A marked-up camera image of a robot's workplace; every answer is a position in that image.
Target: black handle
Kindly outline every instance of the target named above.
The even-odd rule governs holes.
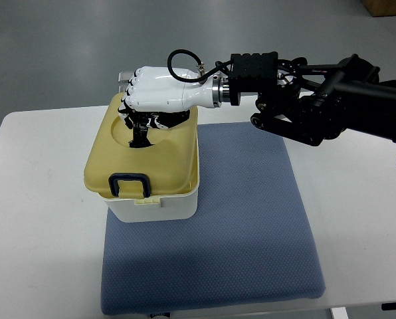
[[[118,181],[140,181],[144,187],[144,197],[151,196],[151,182],[146,174],[142,173],[114,173],[108,179],[110,184],[111,194],[118,197],[120,186]]]

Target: white robotic hand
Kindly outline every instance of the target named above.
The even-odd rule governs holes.
[[[183,68],[174,68],[182,78],[197,78],[198,74]],[[167,68],[144,66],[135,71],[119,108],[122,117],[127,107],[135,112],[176,113],[192,106],[216,108],[219,99],[220,74],[210,76],[205,83],[184,83],[170,75]]]

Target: blue cushion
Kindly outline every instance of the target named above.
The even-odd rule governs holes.
[[[194,216],[123,223],[108,211],[103,313],[320,297],[324,279],[282,138],[250,123],[200,125],[198,136]]]

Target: robotic hand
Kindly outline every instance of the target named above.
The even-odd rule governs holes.
[[[173,68],[177,54],[192,56],[198,73]],[[251,122],[261,130],[311,146],[334,139],[347,128],[396,143],[396,80],[380,82],[378,72],[356,54],[338,64],[308,65],[305,58],[281,60],[272,52],[232,54],[206,73],[198,56],[176,50],[169,55],[167,68],[145,66],[135,71],[119,113],[134,131],[130,147],[142,148],[151,145],[148,128],[176,126],[188,119],[194,105],[239,105],[241,93],[254,92],[259,112]],[[325,79],[317,83],[304,78],[312,75]],[[302,89],[313,94],[300,97]]]

